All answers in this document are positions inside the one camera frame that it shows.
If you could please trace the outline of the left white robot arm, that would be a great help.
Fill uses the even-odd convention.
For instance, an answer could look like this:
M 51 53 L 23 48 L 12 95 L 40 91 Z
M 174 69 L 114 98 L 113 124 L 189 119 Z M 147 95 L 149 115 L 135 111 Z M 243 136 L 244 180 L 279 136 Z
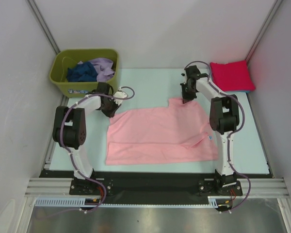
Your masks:
M 97 190 L 97 181 L 92 179 L 93 167 L 89 164 L 84 143 L 87 137 L 86 116 L 100 111 L 112 118 L 128 95 L 122 88 L 114 90 L 107 83 L 98 83 L 96 89 L 88 92 L 72 106 L 58 106 L 55 111 L 52 138 L 67 151 L 74 177 L 81 179 L 81 189 L 92 194 Z

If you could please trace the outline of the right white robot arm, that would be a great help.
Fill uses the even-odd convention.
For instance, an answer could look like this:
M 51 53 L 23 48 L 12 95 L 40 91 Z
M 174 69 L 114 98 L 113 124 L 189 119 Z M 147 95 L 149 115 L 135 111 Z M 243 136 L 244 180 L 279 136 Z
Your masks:
M 180 84 L 182 102 L 188 103 L 202 94 L 210 102 L 210 127 L 215 132 L 219 160 L 216 173 L 221 177 L 236 175 L 233 165 L 233 136 L 240 124 L 239 101 L 236 95 L 228 95 L 210 79 L 210 74 L 201 73 L 196 65 L 187 65 L 181 74 L 185 81 Z

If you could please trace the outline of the pink t shirt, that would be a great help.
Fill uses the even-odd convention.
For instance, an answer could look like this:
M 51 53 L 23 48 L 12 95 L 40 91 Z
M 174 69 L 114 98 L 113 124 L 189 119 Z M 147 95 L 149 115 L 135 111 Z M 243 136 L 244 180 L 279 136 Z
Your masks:
M 218 149 L 209 117 L 197 101 L 171 98 L 167 107 L 133 109 L 110 119 L 106 164 L 214 161 Z

